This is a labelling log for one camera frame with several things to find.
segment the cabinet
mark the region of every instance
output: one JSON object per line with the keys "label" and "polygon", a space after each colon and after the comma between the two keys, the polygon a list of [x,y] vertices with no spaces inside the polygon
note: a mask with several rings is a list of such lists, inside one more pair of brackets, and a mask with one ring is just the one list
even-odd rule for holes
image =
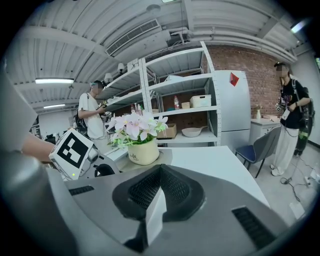
{"label": "cabinet", "polygon": [[260,120],[251,119],[249,144],[253,145],[258,138],[266,135],[272,128],[279,126],[281,126],[279,121],[273,122],[264,118],[261,118]]}

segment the chair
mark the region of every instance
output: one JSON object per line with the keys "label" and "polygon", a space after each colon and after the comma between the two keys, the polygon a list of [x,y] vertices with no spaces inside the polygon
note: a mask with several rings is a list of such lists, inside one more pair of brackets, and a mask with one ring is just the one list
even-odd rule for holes
{"label": "chair", "polygon": [[262,160],[260,168],[255,176],[258,177],[262,166],[264,165],[265,159],[272,155],[274,152],[279,136],[281,127],[275,127],[266,135],[258,138],[253,145],[239,147],[235,150],[235,155],[239,154],[244,158],[243,165],[248,161],[247,169],[249,170],[251,164],[255,164]]}

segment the red brick wall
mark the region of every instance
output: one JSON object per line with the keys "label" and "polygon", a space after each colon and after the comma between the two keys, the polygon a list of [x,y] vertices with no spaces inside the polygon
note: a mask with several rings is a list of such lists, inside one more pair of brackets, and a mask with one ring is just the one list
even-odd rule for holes
{"label": "red brick wall", "polygon": [[[255,107],[258,104],[262,105],[261,114],[279,114],[275,110],[281,88],[280,79],[276,77],[274,68],[277,59],[263,52],[242,47],[212,45],[207,48],[215,70],[245,71],[252,118],[256,117]],[[206,63],[203,64],[203,69],[207,71]]]}

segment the white refrigerator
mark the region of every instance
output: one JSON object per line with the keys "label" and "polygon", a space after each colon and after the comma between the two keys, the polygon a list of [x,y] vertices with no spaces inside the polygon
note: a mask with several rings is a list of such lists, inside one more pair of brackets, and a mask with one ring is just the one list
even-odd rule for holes
{"label": "white refrigerator", "polygon": [[[231,73],[238,77],[232,85]],[[244,71],[217,70],[214,72],[214,86],[218,88],[221,106],[221,146],[228,146],[232,152],[249,143],[251,126],[251,105],[247,77]]]}

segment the wall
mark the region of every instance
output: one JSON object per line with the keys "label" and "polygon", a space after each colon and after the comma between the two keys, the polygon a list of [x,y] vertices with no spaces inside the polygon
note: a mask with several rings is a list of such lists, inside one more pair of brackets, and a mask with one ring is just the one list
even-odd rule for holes
{"label": "wall", "polygon": [[[261,114],[279,115],[275,105],[280,96],[281,83],[276,77],[274,64],[278,61],[265,53],[227,45],[207,46],[215,70],[245,71],[248,81],[251,117],[256,106],[262,105]],[[204,61],[203,69],[207,71]]]}
{"label": "wall", "polygon": [[313,99],[315,116],[309,140],[320,145],[320,74],[313,53],[308,51],[299,55],[291,70],[302,86],[308,88]]}
{"label": "wall", "polygon": [[39,125],[41,136],[45,137],[50,134],[60,133],[60,136],[70,127],[69,118],[72,112],[61,111],[39,115]]}

